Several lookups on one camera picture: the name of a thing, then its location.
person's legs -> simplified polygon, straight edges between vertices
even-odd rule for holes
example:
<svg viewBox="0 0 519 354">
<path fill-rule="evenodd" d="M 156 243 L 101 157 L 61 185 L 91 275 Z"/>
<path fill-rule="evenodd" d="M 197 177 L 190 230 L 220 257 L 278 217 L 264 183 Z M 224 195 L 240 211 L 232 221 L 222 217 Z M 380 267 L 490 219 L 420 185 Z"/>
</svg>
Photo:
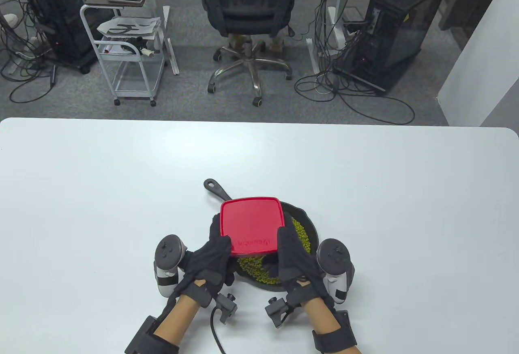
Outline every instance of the person's legs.
<svg viewBox="0 0 519 354">
<path fill-rule="evenodd" d="M 245 36 L 238 34 L 229 34 L 229 46 L 237 52 L 243 52 L 243 44 L 245 43 Z"/>
<path fill-rule="evenodd" d="M 278 34 L 274 38 L 272 38 L 272 43 L 270 44 L 269 50 L 280 56 L 283 52 L 283 36 Z"/>
</svg>

chrome chair leg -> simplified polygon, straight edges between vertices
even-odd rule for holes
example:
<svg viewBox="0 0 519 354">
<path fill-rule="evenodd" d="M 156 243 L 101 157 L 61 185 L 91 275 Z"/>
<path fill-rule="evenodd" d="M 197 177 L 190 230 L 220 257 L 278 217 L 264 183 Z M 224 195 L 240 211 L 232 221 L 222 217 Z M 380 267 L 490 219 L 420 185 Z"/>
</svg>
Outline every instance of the chrome chair leg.
<svg viewBox="0 0 519 354">
<path fill-rule="evenodd" d="M 264 58 L 256 58 L 256 61 L 266 63 L 269 65 L 275 65 L 278 67 L 282 67 L 287 72 L 287 74 L 292 75 L 291 67 L 289 66 L 288 63 L 286 63 L 282 59 L 264 57 Z"/>
<path fill-rule="evenodd" d="M 252 55 L 255 56 L 258 51 L 264 52 L 266 47 L 265 41 L 258 41 L 252 48 Z"/>
<path fill-rule="evenodd" d="M 237 52 L 236 50 L 233 50 L 229 46 L 222 46 L 221 48 L 218 49 L 218 51 L 220 51 L 220 52 L 225 51 L 235 57 L 241 58 L 241 54 L 239 52 Z"/>
<path fill-rule="evenodd" d="M 222 46 L 222 47 L 218 48 L 218 50 L 213 55 L 213 59 L 215 61 L 218 62 L 221 60 L 221 54 L 223 51 L 227 52 L 235 57 L 238 57 L 239 60 L 231 63 L 230 65 L 221 67 L 220 69 L 216 70 L 213 73 L 213 75 L 209 79 L 209 85 L 207 85 L 208 93 L 215 92 L 215 90 L 216 90 L 215 81 L 218 76 L 220 76 L 221 74 L 223 74 L 231 69 L 234 69 L 235 67 L 245 65 L 249 69 L 249 73 L 250 73 L 250 76 L 252 79 L 252 85 L 254 86 L 254 92 L 256 94 L 256 97 L 252 101 L 252 104 L 254 106 L 260 106 L 263 100 L 262 100 L 262 88 L 261 88 L 260 77 L 258 76 L 258 72 L 256 70 L 257 62 L 274 65 L 276 67 L 281 67 L 281 68 L 283 68 L 283 70 L 285 70 L 285 79 L 292 79 L 292 69 L 288 65 L 288 63 L 286 63 L 282 59 L 267 58 L 267 57 L 257 58 L 256 57 L 256 54 L 258 52 L 262 52 L 264 50 L 265 50 L 265 42 L 259 41 L 258 43 L 256 43 L 253 46 L 250 35 L 246 36 L 246 40 L 243 43 L 243 52 L 239 52 L 228 46 Z"/>
<path fill-rule="evenodd" d="M 220 74 L 223 74 L 231 69 L 234 69 L 235 67 L 238 67 L 239 65 L 242 65 L 243 64 L 243 61 L 241 59 L 239 59 L 238 61 L 235 61 L 227 66 L 224 66 L 224 67 L 220 67 L 217 71 L 215 71 L 213 73 L 213 75 L 211 76 L 211 78 L 209 78 L 209 84 L 214 84 L 215 80 L 217 79 L 217 77 L 220 75 Z"/>
<path fill-rule="evenodd" d="M 251 74 L 251 79 L 252 79 L 252 85 L 254 86 L 254 91 L 256 92 L 256 99 L 254 99 L 254 100 L 260 100 L 261 96 L 262 96 L 261 83 L 260 83 L 260 77 L 258 76 L 256 67 L 254 66 L 254 62 L 247 62 L 247 67 L 249 68 L 249 73 Z"/>
</svg>

computer tower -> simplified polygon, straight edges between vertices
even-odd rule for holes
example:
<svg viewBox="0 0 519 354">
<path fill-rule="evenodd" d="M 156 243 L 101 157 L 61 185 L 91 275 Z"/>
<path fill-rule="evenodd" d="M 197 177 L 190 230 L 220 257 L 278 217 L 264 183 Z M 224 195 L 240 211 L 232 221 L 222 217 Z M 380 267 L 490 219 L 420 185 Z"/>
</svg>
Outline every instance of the computer tower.
<svg viewBox="0 0 519 354">
<path fill-rule="evenodd" d="M 442 0 L 370 0 L 369 24 L 339 74 L 384 94 L 420 52 Z"/>
<path fill-rule="evenodd" d="M 97 60 L 81 18 L 79 10 L 85 0 L 27 0 L 36 19 L 35 26 L 47 37 L 52 53 L 50 59 L 83 74 Z M 106 9 L 91 10 L 87 15 L 92 33 L 101 38 L 96 30 L 99 24 L 110 20 L 113 13 Z"/>
</svg>

white table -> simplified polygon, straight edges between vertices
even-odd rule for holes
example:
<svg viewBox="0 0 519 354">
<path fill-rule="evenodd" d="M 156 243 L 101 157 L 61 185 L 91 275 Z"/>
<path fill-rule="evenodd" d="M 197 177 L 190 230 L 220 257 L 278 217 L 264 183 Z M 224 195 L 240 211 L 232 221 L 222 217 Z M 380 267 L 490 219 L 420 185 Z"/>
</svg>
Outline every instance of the white table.
<svg viewBox="0 0 519 354">
<path fill-rule="evenodd" d="M 220 202 L 276 196 L 349 248 L 363 354 L 519 347 L 519 142 L 506 129 L 7 119 L 0 124 L 0 352 L 122 354 L 165 304 L 152 258 L 200 247 Z M 237 282 L 228 354 L 315 353 L 304 315 Z M 216 353 L 202 310 L 185 353 Z"/>
</svg>

red plastic container lid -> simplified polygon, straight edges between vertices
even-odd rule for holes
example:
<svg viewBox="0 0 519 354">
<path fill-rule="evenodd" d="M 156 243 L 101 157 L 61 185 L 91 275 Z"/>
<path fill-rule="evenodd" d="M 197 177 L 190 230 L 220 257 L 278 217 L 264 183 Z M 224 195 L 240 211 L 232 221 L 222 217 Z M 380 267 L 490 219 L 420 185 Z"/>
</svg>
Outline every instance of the red plastic container lid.
<svg viewBox="0 0 519 354">
<path fill-rule="evenodd" d="M 281 202 L 275 197 L 249 197 L 222 204 L 220 230 L 230 236 L 234 256 L 278 251 L 278 228 L 284 226 Z"/>
</svg>

